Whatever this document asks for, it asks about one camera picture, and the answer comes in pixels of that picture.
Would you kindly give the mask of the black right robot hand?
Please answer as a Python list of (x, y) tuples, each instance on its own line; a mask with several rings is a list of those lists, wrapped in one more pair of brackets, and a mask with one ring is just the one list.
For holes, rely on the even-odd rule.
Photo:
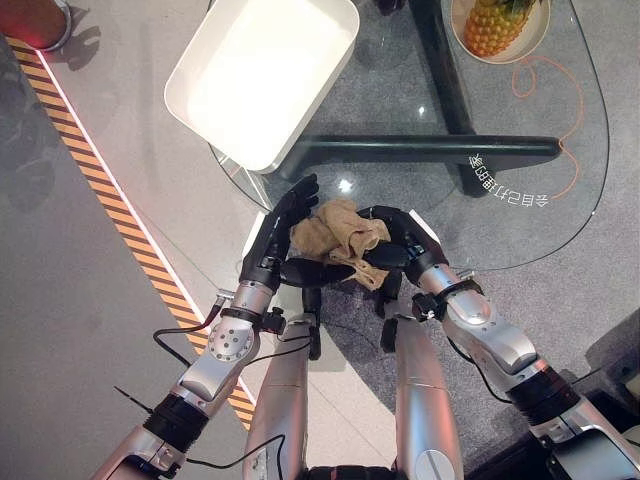
[(387, 227), (391, 243), (403, 247), (409, 255), (404, 268), (407, 279), (418, 285), (421, 275), (435, 265), (448, 265), (441, 245), (406, 211), (376, 205), (357, 211), (365, 219), (381, 220)]

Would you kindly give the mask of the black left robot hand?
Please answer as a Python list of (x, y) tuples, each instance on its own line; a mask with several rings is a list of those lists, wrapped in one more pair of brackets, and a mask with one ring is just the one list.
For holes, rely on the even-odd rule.
[(298, 181), (266, 215), (257, 236), (244, 256), (240, 279), (259, 282), (272, 291), (282, 284), (297, 288), (321, 288), (355, 274), (349, 265), (332, 265), (295, 257), (287, 258), (291, 229), (308, 218), (319, 202), (317, 176)]

